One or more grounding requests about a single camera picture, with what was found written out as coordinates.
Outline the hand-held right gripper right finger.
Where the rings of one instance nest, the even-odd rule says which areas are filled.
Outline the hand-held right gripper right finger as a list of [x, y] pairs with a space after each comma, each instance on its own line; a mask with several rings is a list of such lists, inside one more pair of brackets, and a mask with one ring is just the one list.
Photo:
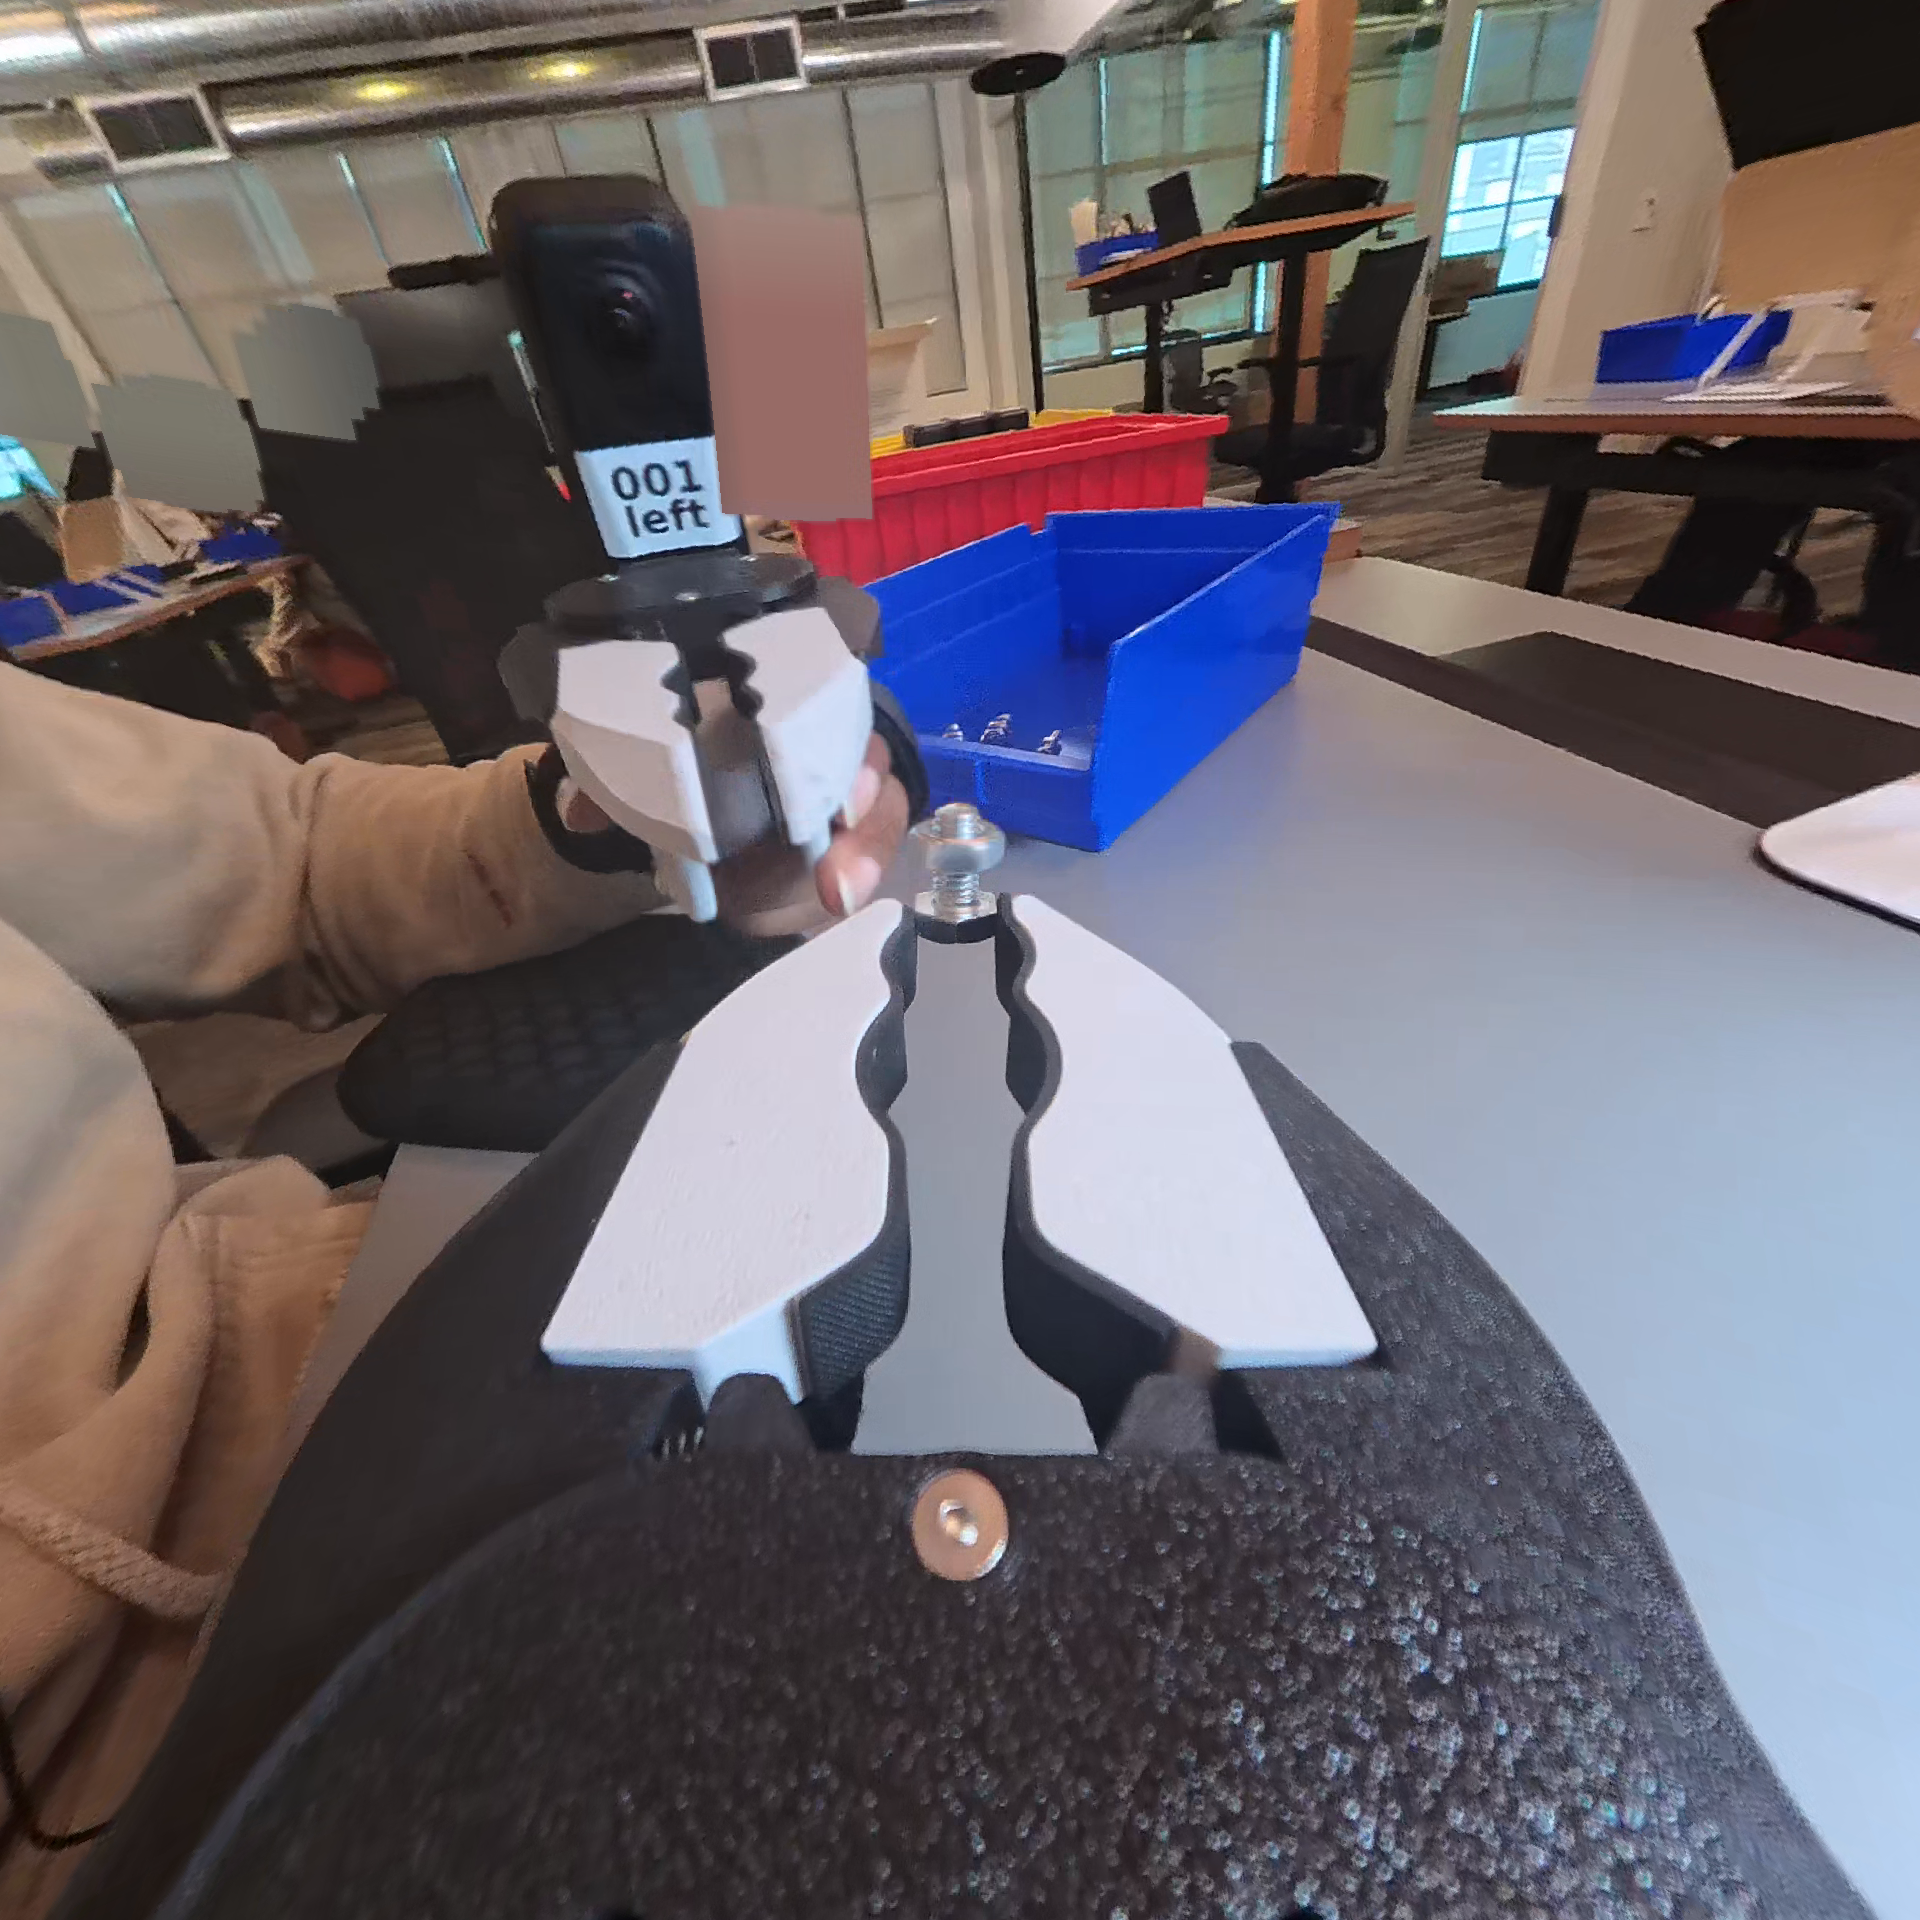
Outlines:
[[1343, 1368], [1378, 1336], [1232, 1034], [1035, 895], [1007, 899], [1007, 1324], [1074, 1399]]

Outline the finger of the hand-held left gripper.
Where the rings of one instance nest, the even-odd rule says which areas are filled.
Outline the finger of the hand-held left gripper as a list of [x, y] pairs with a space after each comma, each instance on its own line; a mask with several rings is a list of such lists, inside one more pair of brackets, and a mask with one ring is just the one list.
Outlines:
[[734, 652], [784, 838], [827, 856], [875, 733], [868, 668], [833, 616], [756, 616], [734, 628]]
[[638, 837], [689, 920], [717, 918], [737, 850], [737, 709], [725, 652], [670, 641], [559, 651], [551, 737], [574, 784]]

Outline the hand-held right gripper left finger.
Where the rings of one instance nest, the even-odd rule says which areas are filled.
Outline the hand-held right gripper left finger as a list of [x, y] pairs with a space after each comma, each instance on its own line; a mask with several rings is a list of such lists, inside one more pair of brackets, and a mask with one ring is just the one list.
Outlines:
[[679, 1044], [542, 1356], [851, 1395], [897, 1340], [911, 1232], [905, 1009], [913, 926], [875, 900], [784, 953]]

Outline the blue plastic bin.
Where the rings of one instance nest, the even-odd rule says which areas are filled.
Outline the blue plastic bin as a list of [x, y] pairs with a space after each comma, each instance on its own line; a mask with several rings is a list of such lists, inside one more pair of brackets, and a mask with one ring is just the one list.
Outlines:
[[1790, 311], [1675, 314], [1601, 333], [1596, 384], [1679, 384], [1712, 369], [1742, 375], [1762, 369], [1790, 336]]
[[[930, 801], [1110, 850], [1294, 683], [1336, 523], [1328, 499], [1061, 514], [875, 582], [875, 683]], [[1018, 747], [943, 740], [1002, 711]], [[1052, 729], [1061, 758], [1031, 752]]]

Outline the person's left forearm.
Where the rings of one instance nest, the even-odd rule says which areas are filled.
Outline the person's left forearm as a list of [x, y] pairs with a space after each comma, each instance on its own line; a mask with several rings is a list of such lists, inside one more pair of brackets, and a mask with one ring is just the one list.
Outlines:
[[3, 668], [3, 925], [130, 1018], [329, 1025], [663, 904], [562, 860], [540, 753], [405, 769]]

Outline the person's left hand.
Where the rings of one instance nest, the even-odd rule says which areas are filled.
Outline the person's left hand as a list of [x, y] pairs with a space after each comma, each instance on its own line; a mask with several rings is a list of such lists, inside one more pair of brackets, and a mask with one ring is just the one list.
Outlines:
[[810, 937], [875, 900], [911, 827], [907, 789], [891, 769], [887, 740], [871, 733], [831, 850], [806, 860], [775, 837], [715, 869], [717, 918], [737, 935]]

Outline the black wrist rest pad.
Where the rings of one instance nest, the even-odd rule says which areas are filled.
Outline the black wrist rest pad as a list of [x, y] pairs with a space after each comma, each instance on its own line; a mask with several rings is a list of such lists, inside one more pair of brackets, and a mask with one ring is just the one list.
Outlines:
[[647, 914], [559, 953], [423, 983], [340, 1072], [377, 1141], [540, 1154], [657, 1044], [799, 937]]

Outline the black mesh office chair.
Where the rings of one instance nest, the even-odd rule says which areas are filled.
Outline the black mesh office chair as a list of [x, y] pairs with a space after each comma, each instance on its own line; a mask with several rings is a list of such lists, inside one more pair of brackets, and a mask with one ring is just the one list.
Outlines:
[[537, 425], [487, 375], [386, 390], [354, 438], [252, 431], [269, 508], [466, 765], [542, 737], [498, 668], [519, 628], [603, 555]]

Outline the red plastic bin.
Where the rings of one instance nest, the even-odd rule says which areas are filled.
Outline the red plastic bin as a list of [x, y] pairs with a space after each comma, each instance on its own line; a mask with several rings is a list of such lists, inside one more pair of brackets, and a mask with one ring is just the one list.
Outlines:
[[868, 519], [798, 519], [824, 576], [871, 584], [978, 538], [1089, 508], [1184, 508], [1207, 492], [1217, 416], [1096, 416], [871, 459]]

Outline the black floor lamp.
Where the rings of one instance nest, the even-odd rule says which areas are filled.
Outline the black floor lamp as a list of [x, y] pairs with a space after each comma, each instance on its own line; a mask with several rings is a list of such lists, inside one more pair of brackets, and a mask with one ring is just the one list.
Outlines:
[[992, 225], [996, 301], [1012, 360], [1012, 393], [1029, 416], [1044, 407], [1044, 347], [1039, 317], [1039, 241], [1031, 221], [1029, 97], [1055, 84], [1064, 56], [1008, 41], [971, 74], [980, 123], [980, 179]]

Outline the wooden standing desk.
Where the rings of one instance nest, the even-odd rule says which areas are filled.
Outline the wooden standing desk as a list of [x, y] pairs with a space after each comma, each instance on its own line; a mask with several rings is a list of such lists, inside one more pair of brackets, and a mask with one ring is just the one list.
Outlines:
[[1130, 252], [1093, 274], [1070, 277], [1064, 287], [1083, 293], [1090, 314], [1144, 311], [1144, 410], [1152, 416], [1167, 410], [1164, 307], [1188, 301], [1191, 293], [1205, 291], [1207, 282], [1224, 282], [1239, 268], [1281, 265], [1273, 333], [1281, 375], [1273, 383], [1276, 390], [1270, 394], [1267, 427], [1273, 438], [1287, 438], [1299, 393], [1299, 341], [1310, 293], [1307, 260], [1408, 216], [1414, 216], [1411, 204], [1381, 204], [1291, 221], [1223, 228], [1157, 252]]

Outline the person's torso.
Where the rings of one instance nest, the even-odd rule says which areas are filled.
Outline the person's torso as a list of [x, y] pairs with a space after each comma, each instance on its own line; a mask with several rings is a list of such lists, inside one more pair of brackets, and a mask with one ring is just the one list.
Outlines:
[[157, 1749], [371, 1206], [181, 1165], [129, 1034], [3, 930], [3, 1913]]

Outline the black backpack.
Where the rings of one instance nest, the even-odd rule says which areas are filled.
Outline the black backpack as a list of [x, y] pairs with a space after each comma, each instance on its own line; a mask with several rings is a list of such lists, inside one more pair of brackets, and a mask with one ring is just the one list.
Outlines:
[[1285, 172], [1262, 182], [1256, 197], [1232, 216], [1232, 228], [1267, 228], [1363, 211], [1385, 204], [1387, 179], [1371, 172]]

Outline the white document stand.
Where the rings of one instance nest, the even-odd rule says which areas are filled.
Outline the white document stand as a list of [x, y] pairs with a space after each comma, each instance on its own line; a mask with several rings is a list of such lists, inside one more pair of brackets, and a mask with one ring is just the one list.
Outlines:
[[1758, 851], [1804, 888], [1916, 930], [1916, 777], [1784, 820]]

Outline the wooden office desk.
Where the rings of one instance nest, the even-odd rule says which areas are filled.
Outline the wooden office desk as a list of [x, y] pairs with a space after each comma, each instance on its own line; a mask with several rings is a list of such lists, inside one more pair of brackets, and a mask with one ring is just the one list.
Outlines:
[[1485, 438], [1485, 484], [1546, 492], [1524, 568], [1533, 594], [1568, 587], [1593, 492], [1845, 508], [1916, 553], [1916, 474], [1903, 468], [1916, 419], [1885, 400], [1494, 400], [1438, 410], [1435, 427]]

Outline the black computer monitor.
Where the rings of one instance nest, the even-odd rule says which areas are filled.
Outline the black computer monitor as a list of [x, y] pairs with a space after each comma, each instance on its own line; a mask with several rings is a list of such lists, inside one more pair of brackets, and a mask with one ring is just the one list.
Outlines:
[[1734, 169], [1916, 123], [1916, 4], [1714, 4], [1696, 41]]

